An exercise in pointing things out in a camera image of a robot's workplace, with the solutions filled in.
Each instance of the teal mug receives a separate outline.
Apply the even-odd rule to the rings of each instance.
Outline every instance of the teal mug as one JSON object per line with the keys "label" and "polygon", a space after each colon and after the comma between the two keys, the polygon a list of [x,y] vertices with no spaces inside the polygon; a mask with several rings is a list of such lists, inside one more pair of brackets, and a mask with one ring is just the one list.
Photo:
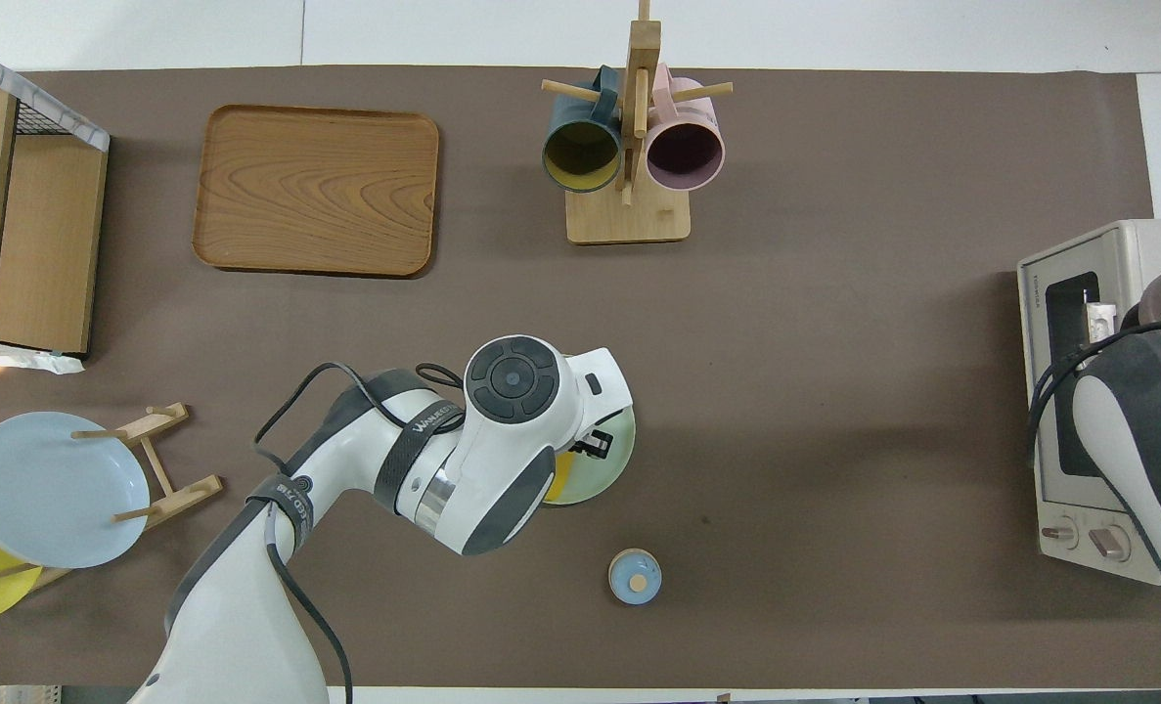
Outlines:
{"label": "teal mug", "polygon": [[619,74],[603,66],[592,84],[580,88],[599,93],[597,102],[558,95],[549,115],[541,165],[558,186],[575,193],[598,191],[614,180],[623,165],[620,137]]}

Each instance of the mug rack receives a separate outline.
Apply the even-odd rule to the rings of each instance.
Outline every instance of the mug rack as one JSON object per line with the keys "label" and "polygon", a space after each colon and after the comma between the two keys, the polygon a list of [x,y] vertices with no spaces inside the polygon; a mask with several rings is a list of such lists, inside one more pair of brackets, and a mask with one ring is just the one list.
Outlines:
{"label": "mug rack", "polygon": [[[571,244],[640,244],[677,242],[692,229],[688,193],[671,191],[649,177],[646,135],[650,93],[662,49],[662,23],[649,19],[650,0],[639,0],[628,36],[620,108],[623,110],[623,166],[614,182],[592,193],[567,193],[568,240]],[[596,102],[599,93],[545,79],[541,89]],[[671,93],[673,102],[727,95],[733,84],[702,85]]]}

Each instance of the wooden tray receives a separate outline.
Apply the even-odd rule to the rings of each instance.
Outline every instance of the wooden tray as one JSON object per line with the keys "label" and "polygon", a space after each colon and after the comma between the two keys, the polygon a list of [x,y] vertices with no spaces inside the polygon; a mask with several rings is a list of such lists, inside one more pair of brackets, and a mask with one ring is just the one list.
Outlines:
{"label": "wooden tray", "polygon": [[193,252],[219,268],[414,275],[432,257],[438,129],[416,113],[224,106]]}

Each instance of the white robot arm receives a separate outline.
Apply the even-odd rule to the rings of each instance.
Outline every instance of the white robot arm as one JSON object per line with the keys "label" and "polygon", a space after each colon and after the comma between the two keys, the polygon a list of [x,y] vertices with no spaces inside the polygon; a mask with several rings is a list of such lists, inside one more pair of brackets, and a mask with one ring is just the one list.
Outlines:
{"label": "white robot arm", "polygon": [[132,702],[326,703],[273,553],[289,560],[349,489],[369,491],[455,553],[489,552],[535,512],[555,455],[633,402],[606,349],[565,357],[529,336],[478,349],[462,386],[464,415],[404,369],[344,393],[185,576],[164,654]]}

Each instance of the black cable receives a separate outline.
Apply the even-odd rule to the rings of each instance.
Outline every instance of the black cable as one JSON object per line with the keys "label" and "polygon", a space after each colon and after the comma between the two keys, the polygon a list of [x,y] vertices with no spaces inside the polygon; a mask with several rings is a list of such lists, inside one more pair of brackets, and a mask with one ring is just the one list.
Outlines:
{"label": "black cable", "polygon": [[1106,339],[1101,339],[1098,343],[1089,344],[1089,346],[1072,352],[1070,355],[1063,357],[1062,360],[1058,360],[1046,368],[1045,373],[1040,375],[1040,379],[1037,379],[1037,383],[1032,387],[1032,404],[1027,408],[1027,466],[1036,465],[1037,433],[1040,431],[1040,416],[1045,415],[1046,405],[1053,398],[1054,391],[1059,389],[1059,385],[1062,385],[1063,380],[1067,379],[1067,374],[1070,374],[1070,371],[1075,369],[1081,361],[1097,355],[1098,352],[1111,346],[1111,344],[1116,344],[1130,335],[1153,332],[1154,330],[1161,330],[1161,321],[1120,330],[1120,332],[1109,336]]}
{"label": "black cable", "polygon": [[289,574],[289,568],[280,559],[280,552],[276,549],[275,543],[267,544],[267,559],[271,560],[271,566],[275,567],[276,576],[280,577],[280,581],[284,583],[284,587],[289,588],[289,592],[293,594],[294,598],[297,598],[298,604],[302,605],[302,609],[307,610],[311,619],[315,620],[315,625],[324,632],[324,635],[331,642],[333,651],[338,653],[338,660],[341,661],[341,678],[345,682],[346,704],[353,704],[353,676],[349,674],[349,659],[341,646],[341,639],[333,632],[329,625],[329,620],[324,619],[324,615],[319,613],[319,610],[316,609],[310,597],[307,597],[307,592],[302,591],[302,587],[294,580],[294,575]]}
{"label": "black cable", "polygon": [[[367,391],[367,387],[362,383],[362,378],[360,378],[355,371],[351,369],[346,365],[342,365],[341,361],[324,361],[324,364],[311,369],[310,374],[307,374],[307,379],[303,379],[302,383],[297,385],[297,388],[294,389],[293,396],[289,396],[289,400],[284,401],[284,404],[282,404],[280,409],[272,415],[272,418],[268,418],[267,423],[264,423],[264,428],[258,429],[258,432],[254,434],[254,452],[258,452],[258,454],[261,454],[264,458],[271,460],[273,465],[276,465],[276,469],[280,469],[280,473],[284,476],[293,476],[293,473],[289,470],[289,465],[286,465],[284,460],[276,458],[275,452],[267,450],[262,445],[259,445],[259,443],[262,440],[264,436],[267,436],[267,432],[271,431],[272,426],[275,426],[276,421],[283,417],[289,409],[293,409],[294,402],[297,401],[303,391],[307,390],[307,387],[311,386],[312,380],[329,369],[341,369],[342,373],[347,374],[349,379],[353,379],[353,383],[355,383],[358,390],[362,393],[373,409],[378,410],[380,415],[384,416],[384,418],[387,418],[389,423],[395,424],[395,426],[401,429],[406,428],[406,421],[398,418],[389,409],[384,409],[384,405],[380,404],[380,401],[376,401],[376,398],[370,395],[370,391]],[[462,416],[460,416],[460,423],[454,424],[454,428],[447,426],[438,429],[438,433],[454,431],[454,429],[461,426],[461,418]]]}
{"label": "black cable", "polygon": [[[432,364],[432,361],[420,361],[419,365],[414,365],[414,373],[418,374],[420,379],[428,380],[432,383],[462,388],[462,379],[459,378],[459,374],[452,373],[448,368],[442,367],[441,365]],[[440,378],[435,378],[435,375],[424,373],[438,373],[441,375]]]}

